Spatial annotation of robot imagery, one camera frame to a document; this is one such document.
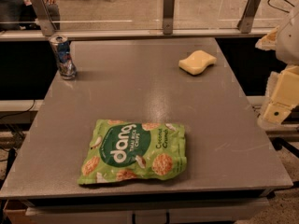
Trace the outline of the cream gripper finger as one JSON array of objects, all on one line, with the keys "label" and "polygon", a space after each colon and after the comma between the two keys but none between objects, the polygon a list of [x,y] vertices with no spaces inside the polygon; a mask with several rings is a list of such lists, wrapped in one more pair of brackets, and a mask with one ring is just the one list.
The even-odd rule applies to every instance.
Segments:
[{"label": "cream gripper finger", "polygon": [[291,114],[292,109],[284,104],[274,103],[266,97],[259,112],[257,123],[263,129],[275,129]]},{"label": "cream gripper finger", "polygon": [[277,43],[278,26],[272,29],[267,35],[260,38],[255,44],[256,49],[275,50]]}]

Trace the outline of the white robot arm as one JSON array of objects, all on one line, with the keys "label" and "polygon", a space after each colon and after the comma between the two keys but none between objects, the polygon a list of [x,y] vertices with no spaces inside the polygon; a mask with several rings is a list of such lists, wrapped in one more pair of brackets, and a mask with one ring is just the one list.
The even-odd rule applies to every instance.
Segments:
[{"label": "white robot arm", "polygon": [[262,128],[273,130],[299,106],[299,5],[255,47],[273,50],[276,58],[287,64],[281,72],[270,73],[258,117]]}]

